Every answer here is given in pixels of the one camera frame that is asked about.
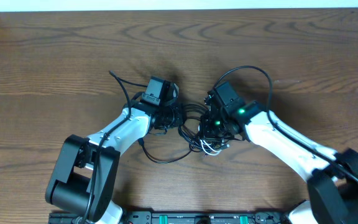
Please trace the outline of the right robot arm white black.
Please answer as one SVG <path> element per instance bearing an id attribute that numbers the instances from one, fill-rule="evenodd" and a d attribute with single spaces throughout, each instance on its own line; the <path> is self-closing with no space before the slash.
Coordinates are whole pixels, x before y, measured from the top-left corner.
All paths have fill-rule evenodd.
<path id="1" fill-rule="evenodd" d="M 269 105 L 242 99 L 206 100 L 201 147 L 214 156 L 214 144 L 240 135 L 277 156 L 305 182 L 309 199 L 287 213 L 289 223 L 358 223 L 358 152 L 340 153 L 318 144 L 282 122 Z"/>

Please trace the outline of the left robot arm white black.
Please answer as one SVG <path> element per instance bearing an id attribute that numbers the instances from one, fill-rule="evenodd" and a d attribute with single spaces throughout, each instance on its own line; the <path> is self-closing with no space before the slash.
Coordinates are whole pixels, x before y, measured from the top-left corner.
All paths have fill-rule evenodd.
<path id="1" fill-rule="evenodd" d="M 120 156 L 152 128 L 175 128 L 184 119 L 181 103 L 132 100 L 99 132 L 67 137 L 46 188 L 46 202 L 74 214 L 76 223 L 119 223 L 123 209 L 111 198 Z"/>

